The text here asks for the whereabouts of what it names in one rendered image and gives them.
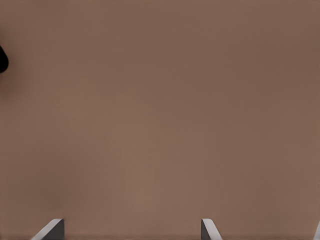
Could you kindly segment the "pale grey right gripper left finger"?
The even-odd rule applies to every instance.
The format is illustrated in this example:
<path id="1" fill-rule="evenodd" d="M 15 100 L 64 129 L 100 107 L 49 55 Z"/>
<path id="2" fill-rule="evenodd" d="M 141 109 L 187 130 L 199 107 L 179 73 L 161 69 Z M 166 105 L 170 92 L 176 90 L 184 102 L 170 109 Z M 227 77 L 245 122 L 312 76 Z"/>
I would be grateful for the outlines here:
<path id="1" fill-rule="evenodd" d="M 65 221 L 63 218 L 52 219 L 30 240 L 65 240 Z"/>

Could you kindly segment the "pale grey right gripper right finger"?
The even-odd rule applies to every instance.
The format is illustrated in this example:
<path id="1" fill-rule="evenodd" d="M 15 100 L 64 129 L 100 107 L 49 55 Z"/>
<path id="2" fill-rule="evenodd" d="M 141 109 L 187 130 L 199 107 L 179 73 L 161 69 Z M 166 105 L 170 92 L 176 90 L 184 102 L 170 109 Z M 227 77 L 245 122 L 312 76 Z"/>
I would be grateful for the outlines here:
<path id="1" fill-rule="evenodd" d="M 201 240 L 223 240 L 215 223 L 210 218 L 201 220 Z"/>

